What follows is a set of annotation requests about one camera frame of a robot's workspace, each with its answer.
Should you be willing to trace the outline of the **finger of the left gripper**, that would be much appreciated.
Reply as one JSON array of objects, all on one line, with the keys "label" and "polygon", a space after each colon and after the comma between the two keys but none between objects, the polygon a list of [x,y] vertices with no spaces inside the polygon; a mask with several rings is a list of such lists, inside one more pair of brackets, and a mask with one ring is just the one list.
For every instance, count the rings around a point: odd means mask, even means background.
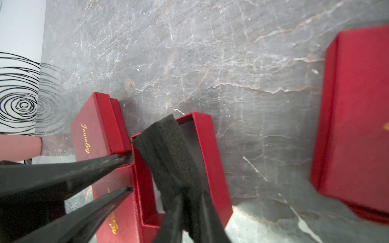
[{"label": "finger of the left gripper", "polygon": [[1,202],[64,201],[116,168],[127,156],[63,164],[1,165]]},{"label": "finger of the left gripper", "polygon": [[133,192],[122,187],[16,240],[17,243],[88,243],[102,223]]}]

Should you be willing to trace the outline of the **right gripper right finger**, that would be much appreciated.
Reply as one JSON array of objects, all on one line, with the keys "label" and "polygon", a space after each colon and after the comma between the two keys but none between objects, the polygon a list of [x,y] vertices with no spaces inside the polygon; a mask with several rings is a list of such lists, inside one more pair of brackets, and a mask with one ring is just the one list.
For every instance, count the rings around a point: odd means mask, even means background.
[{"label": "right gripper right finger", "polygon": [[199,218],[201,243],[231,243],[206,191],[201,194]]}]

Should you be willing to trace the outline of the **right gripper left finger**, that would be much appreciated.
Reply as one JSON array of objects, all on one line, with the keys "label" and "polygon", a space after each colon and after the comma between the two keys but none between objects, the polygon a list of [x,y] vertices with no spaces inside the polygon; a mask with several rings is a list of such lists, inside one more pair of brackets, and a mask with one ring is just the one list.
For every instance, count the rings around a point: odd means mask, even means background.
[{"label": "right gripper left finger", "polygon": [[183,232],[183,198],[178,194],[170,203],[165,219],[153,243],[181,243]]}]

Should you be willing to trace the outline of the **black foam insert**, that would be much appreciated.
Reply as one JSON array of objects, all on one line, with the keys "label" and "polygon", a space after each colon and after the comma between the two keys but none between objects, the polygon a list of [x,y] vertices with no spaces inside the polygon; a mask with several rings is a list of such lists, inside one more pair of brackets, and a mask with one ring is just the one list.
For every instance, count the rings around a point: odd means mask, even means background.
[{"label": "black foam insert", "polygon": [[184,229],[199,243],[199,204],[203,187],[195,160],[174,116],[170,114],[153,123],[133,144],[153,175],[164,209],[173,204],[178,194],[183,195]]}]

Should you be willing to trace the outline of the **red jewelry box base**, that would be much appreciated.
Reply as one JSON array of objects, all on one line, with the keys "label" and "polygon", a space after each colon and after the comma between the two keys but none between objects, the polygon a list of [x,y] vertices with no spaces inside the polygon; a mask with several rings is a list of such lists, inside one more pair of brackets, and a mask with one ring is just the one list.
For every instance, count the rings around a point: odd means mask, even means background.
[{"label": "red jewelry box base", "polygon": [[[203,191],[209,193],[218,217],[225,229],[233,214],[233,210],[212,117],[204,113],[191,112],[175,119],[195,160],[200,173]],[[151,171],[133,144],[134,139],[138,135],[133,136],[131,139],[134,151],[138,210],[143,241],[152,243],[160,230],[167,210],[163,207],[161,193],[156,186]],[[184,214],[182,219],[182,234],[184,232],[189,234],[184,229]]]}]

